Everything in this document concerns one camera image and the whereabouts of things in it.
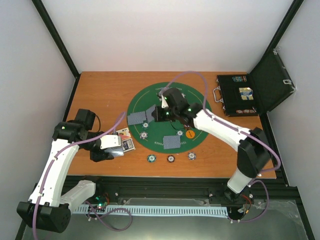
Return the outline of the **grey card box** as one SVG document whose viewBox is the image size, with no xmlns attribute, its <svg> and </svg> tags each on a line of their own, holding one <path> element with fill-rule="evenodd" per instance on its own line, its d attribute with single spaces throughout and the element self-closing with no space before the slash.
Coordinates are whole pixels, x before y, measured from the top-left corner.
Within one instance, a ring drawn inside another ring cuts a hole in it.
<svg viewBox="0 0 320 240">
<path fill-rule="evenodd" d="M 110 153 L 114 158 L 124 155 L 124 150 L 122 146 L 106 148 L 104 152 Z"/>
</svg>

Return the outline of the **orange big blind button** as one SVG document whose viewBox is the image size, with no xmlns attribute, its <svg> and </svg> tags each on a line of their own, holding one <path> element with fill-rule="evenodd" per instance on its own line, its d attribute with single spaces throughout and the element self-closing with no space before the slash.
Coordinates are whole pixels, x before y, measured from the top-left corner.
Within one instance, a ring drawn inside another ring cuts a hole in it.
<svg viewBox="0 0 320 240">
<path fill-rule="evenodd" d="M 189 130 L 187 130 L 187 131 L 185 132 L 185 136 L 186 136 L 188 139 L 194 139 L 195 136 L 196 136 L 196 133 L 195 133 L 193 130 L 189 129 Z"/>
</svg>

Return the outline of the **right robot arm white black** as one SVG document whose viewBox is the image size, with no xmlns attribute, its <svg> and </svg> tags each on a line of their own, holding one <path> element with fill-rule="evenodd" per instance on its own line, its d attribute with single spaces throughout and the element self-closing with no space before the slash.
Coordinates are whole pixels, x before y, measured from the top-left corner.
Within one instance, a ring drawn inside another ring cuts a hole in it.
<svg viewBox="0 0 320 240">
<path fill-rule="evenodd" d="M 271 159 L 264 131 L 250 130 L 224 120 L 199 103 L 177 106 L 156 106 L 151 113 L 156 122 L 179 121 L 181 124 L 206 132 L 231 146 L 237 152 L 236 169 L 227 182 L 231 194 L 240 194 Z"/>
</svg>

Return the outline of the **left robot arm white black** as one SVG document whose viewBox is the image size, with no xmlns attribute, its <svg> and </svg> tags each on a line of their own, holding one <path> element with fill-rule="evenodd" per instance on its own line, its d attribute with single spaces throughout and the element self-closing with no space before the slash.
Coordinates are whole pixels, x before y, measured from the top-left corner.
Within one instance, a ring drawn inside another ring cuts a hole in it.
<svg viewBox="0 0 320 240">
<path fill-rule="evenodd" d="M 87 199 L 99 201 L 104 188 L 93 180 L 80 180 L 62 193 L 70 165 L 78 150 L 86 150 L 93 162 L 112 160 L 107 149 L 120 147 L 121 137 L 110 131 L 93 132 L 96 114 L 79 109 L 75 119 L 58 123 L 53 131 L 51 150 L 43 173 L 27 201 L 18 203 L 16 212 L 33 231 L 62 233 L 71 214 Z"/>
</svg>

